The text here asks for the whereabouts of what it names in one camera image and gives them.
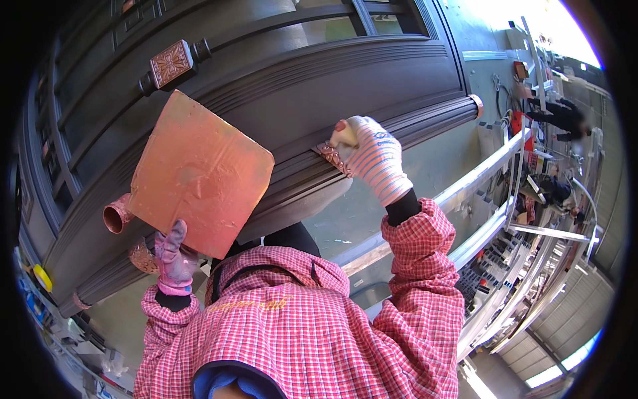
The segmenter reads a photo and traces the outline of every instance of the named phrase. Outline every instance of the black sleeve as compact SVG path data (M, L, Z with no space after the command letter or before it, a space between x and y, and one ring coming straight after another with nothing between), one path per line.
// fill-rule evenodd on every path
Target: black sleeve
M561 98L560 100L558 100L558 102L560 102L563 105L566 105L567 107L570 107L574 111L578 111L578 107L576 107L576 104L572 103L566 98Z
M162 291L158 290L155 294L155 300L163 307L169 308L171 312L179 312L182 309L186 309L191 306L191 296L176 296L166 295Z
M388 224L397 227L407 219L421 212L421 204L417 200L417 194L413 188L400 200L385 207L388 212Z

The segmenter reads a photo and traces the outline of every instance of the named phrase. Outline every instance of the pink checkered jacket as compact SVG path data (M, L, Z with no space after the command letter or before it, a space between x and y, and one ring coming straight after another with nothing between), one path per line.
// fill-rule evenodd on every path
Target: pink checkered jacket
M422 212L397 227L383 218L392 298L372 323L348 298L339 266L293 248L258 246L224 260L219 300L210 303L209 279L204 310L191 295L171 312L151 286L135 397L190 398L200 367L232 360L268 375L289 399L456 398L463 297L446 257L455 231L434 201L419 202ZM241 272L255 265L278 268Z

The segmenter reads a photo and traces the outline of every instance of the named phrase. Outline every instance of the work glove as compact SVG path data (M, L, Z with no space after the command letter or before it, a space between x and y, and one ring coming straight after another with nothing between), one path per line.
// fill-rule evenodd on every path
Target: work glove
M186 222L178 219L167 236L155 233L155 263L159 269L158 288L166 295L187 296L193 290L193 273L198 253L182 245Z
M336 132L352 129L357 145L344 153L345 165L375 192L382 206L400 199L413 187L401 167L401 143L369 116L340 120Z

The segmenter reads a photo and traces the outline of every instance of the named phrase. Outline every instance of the copper trim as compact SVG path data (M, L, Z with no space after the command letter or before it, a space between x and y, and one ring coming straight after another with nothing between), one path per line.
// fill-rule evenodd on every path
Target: copper trim
M128 251L128 258L131 263L139 270L150 275L158 275L160 269L155 264L155 256L146 247L144 238L141 238L137 244Z
M75 303L75 306L79 307L82 310L87 310L88 308L90 308L92 306L92 305L87 305L84 302L82 302L82 300L78 296L77 292L73 293L73 303Z
M478 119L480 117L483 116L483 101L480 99L479 96L475 95L475 94L470 94L469 97L474 100L474 102L477 104L478 107L478 114L476 116L476 118L474 119Z
M330 147L329 142L320 144L318 148L323 159L327 160L332 164L332 166L339 169L339 171L346 175L348 179L351 179L354 176L352 170L350 170L350 168L341 161L337 149Z
M155 87L161 89L171 80L193 69L193 57L186 40L180 40L151 58L151 74Z
M111 233L120 234L126 225L135 219L135 215L128 210L130 200L131 193L126 193L104 207L102 218Z

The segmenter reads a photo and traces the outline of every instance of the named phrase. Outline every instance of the white striped glove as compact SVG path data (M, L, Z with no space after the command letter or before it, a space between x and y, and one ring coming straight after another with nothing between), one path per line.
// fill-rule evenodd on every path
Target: white striped glove
M335 130L351 128L358 148L347 155L345 164L375 192L383 207L400 199L413 187L401 167L401 143L369 116L339 121Z

